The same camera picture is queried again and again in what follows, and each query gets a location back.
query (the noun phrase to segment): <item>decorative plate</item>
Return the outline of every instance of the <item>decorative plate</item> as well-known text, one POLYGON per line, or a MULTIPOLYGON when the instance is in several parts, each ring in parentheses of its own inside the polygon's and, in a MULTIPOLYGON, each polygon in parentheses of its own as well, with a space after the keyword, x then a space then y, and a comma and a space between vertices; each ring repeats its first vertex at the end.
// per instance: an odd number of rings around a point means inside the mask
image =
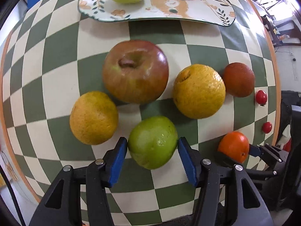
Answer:
POLYGON ((236 17, 229 0, 142 0, 132 4, 79 0, 78 9, 80 13, 102 22, 184 19, 228 27, 236 17))

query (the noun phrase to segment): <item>apple stem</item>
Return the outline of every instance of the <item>apple stem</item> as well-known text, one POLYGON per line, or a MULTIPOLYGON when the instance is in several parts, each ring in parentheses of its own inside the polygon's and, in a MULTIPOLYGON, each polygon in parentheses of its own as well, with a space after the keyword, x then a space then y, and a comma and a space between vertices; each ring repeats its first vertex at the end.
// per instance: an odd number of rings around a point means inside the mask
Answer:
POLYGON ((130 67, 130 68, 136 68, 137 64, 135 61, 127 58, 122 58, 118 61, 118 64, 121 68, 130 67))

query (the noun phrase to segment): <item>tangerine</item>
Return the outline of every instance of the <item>tangerine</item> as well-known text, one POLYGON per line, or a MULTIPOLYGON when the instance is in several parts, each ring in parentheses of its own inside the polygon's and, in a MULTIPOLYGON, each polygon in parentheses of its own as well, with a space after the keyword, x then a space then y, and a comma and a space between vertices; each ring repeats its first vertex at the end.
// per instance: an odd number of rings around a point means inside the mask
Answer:
POLYGON ((217 151, 243 163, 249 154, 249 140, 240 132, 227 133, 220 141, 217 151))

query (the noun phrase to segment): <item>table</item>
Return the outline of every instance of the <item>table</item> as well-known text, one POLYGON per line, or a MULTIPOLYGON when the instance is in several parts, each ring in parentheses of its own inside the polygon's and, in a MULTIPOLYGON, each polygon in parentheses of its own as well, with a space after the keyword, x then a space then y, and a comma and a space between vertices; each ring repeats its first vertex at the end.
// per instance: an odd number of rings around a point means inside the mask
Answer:
MULTIPOLYGON (((262 21, 249 0, 230 0, 236 21, 229 27, 180 20, 101 23, 77 11, 78 0, 41 0, 9 35, 0 69, 0 119, 10 155, 28 188, 41 198, 64 165, 87 166, 102 158, 120 136, 128 137, 141 120, 165 115, 204 158, 214 161, 219 141, 233 130, 253 145, 275 144, 280 117, 280 85, 275 55, 262 21), (148 40, 166 54, 169 81, 162 96, 148 105, 124 104, 112 98, 119 112, 113 138, 87 146, 71 133, 69 115, 77 98, 88 91, 107 92, 101 80, 103 60, 118 42, 148 40), (175 77, 186 66, 202 63, 222 73, 242 62, 255 74, 255 90, 246 98, 226 95, 213 116, 192 120, 173 104, 175 77), (265 107, 254 93, 268 94, 265 107), (273 123, 269 134, 264 122, 273 123)), ((248 157, 244 166, 262 170, 265 163, 248 157)), ((199 189, 188 182, 177 151, 157 170, 139 167, 127 154, 118 183, 107 189, 115 225, 148 225, 191 214, 199 189)), ((220 201, 225 199, 221 186, 220 201)), ((82 219, 88 221, 85 186, 81 187, 82 219)))
POLYGON ((268 17, 268 15, 265 15, 261 17, 262 22, 264 25, 268 26, 268 31, 271 33, 271 36, 273 38, 273 43, 275 43, 274 47, 280 47, 282 46, 282 41, 279 40, 278 36, 275 34, 274 29, 276 26, 272 23, 272 20, 268 17))

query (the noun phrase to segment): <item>red cherry tomato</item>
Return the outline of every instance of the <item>red cherry tomato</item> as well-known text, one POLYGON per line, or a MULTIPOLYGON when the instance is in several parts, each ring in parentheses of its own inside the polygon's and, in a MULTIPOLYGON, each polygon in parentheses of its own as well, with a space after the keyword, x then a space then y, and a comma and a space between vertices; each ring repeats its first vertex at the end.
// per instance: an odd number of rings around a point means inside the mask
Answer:
POLYGON ((271 130, 272 130, 272 123, 270 123, 269 121, 268 122, 266 122, 266 123, 264 123, 263 125, 262 125, 262 131, 264 132, 264 133, 269 133, 271 130))
POLYGON ((260 104, 261 106, 265 106, 265 104, 266 104, 267 101, 268 101, 268 96, 267 96, 267 94, 265 93, 265 91, 259 90, 259 91, 256 93, 255 100, 256 100, 256 102, 257 102, 258 104, 260 104))

